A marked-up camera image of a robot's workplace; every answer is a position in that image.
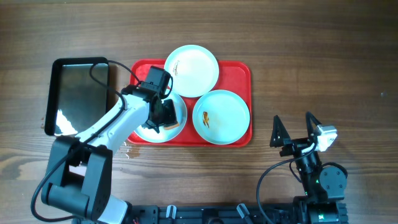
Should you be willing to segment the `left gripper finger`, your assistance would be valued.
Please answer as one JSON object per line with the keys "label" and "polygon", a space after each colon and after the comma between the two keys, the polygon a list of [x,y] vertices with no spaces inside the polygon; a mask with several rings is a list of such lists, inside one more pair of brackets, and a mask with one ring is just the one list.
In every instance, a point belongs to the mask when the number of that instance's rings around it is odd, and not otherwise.
{"label": "left gripper finger", "polygon": [[160,133],[159,122],[148,119],[143,125],[143,128],[153,129],[157,134]]}
{"label": "left gripper finger", "polygon": [[163,106],[162,125],[163,126],[176,125],[178,121],[177,121],[177,115],[175,112],[175,106],[173,100],[171,99],[164,100],[162,106]]}

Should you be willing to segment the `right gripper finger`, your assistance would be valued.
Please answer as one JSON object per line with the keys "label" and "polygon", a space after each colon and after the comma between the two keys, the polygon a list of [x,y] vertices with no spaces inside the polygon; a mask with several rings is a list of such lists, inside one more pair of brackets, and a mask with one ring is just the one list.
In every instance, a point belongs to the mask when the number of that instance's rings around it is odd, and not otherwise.
{"label": "right gripper finger", "polygon": [[278,115],[274,116],[270,147],[283,147],[291,143],[291,138]]}
{"label": "right gripper finger", "polygon": [[313,126],[321,125],[321,122],[309,111],[305,113],[305,119],[308,136],[311,136],[314,132]]}

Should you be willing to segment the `white plate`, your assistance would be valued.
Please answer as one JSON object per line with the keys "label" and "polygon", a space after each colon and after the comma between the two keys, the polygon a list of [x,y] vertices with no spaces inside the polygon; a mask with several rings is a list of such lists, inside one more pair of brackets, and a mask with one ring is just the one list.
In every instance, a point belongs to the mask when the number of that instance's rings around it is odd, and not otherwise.
{"label": "white plate", "polygon": [[171,94],[164,100],[172,100],[175,107],[177,124],[171,128],[160,127],[160,133],[156,133],[153,129],[138,127],[134,134],[138,135],[141,139],[151,143],[163,143],[177,137],[185,127],[187,122],[187,107],[182,97],[176,93]]}
{"label": "white plate", "polygon": [[164,69],[172,76],[169,87],[186,98],[196,98],[215,87],[220,68],[215,56],[199,45],[184,45],[166,59]]}
{"label": "white plate", "polygon": [[193,126],[207,142],[227,145],[241,139],[248,130],[251,115],[248,105],[228,90],[203,95],[192,111]]}

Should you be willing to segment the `green orange sponge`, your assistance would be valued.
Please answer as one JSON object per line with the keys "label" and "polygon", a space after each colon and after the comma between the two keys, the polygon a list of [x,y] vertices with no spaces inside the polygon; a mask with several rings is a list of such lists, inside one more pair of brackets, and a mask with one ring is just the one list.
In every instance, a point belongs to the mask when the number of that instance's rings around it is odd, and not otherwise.
{"label": "green orange sponge", "polygon": [[174,123],[174,124],[165,124],[165,125],[163,126],[163,128],[164,128],[165,130],[170,130],[170,129],[173,129],[173,128],[178,127],[179,125],[180,125],[179,122],[176,122],[176,123]]}

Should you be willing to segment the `white plate top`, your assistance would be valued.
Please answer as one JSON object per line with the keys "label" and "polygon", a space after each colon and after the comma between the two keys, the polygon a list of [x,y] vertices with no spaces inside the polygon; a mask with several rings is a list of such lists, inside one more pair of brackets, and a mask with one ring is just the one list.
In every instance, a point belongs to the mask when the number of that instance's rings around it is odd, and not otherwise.
{"label": "white plate top", "polygon": [[184,45],[166,59],[164,69],[172,76],[169,87],[186,98],[196,98],[215,87],[220,68],[215,56],[199,45]]}

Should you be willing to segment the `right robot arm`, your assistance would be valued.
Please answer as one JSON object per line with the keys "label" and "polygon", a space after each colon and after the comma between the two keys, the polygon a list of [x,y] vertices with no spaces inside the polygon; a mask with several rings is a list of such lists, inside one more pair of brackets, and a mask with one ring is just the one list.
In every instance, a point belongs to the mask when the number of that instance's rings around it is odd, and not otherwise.
{"label": "right robot arm", "polygon": [[336,140],[334,126],[325,126],[306,113],[306,138],[292,139],[281,119],[275,115],[271,147],[280,147],[280,156],[291,156],[298,170],[305,195],[294,197],[294,223],[348,223],[345,198],[348,171],[335,162],[323,163],[318,155]]}

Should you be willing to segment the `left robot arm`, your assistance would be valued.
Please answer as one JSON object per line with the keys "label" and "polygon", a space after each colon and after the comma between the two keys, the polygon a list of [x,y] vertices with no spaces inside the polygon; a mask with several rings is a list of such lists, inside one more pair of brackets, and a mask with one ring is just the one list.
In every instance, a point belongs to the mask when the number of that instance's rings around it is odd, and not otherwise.
{"label": "left robot arm", "polygon": [[168,98],[173,78],[151,67],[144,81],[117,92],[119,100],[92,127],[76,136],[60,136],[52,144],[44,178],[37,186],[30,209],[42,203],[70,213],[75,223],[137,223],[129,202],[111,195],[113,155],[138,127],[159,132],[177,124],[174,103]]}

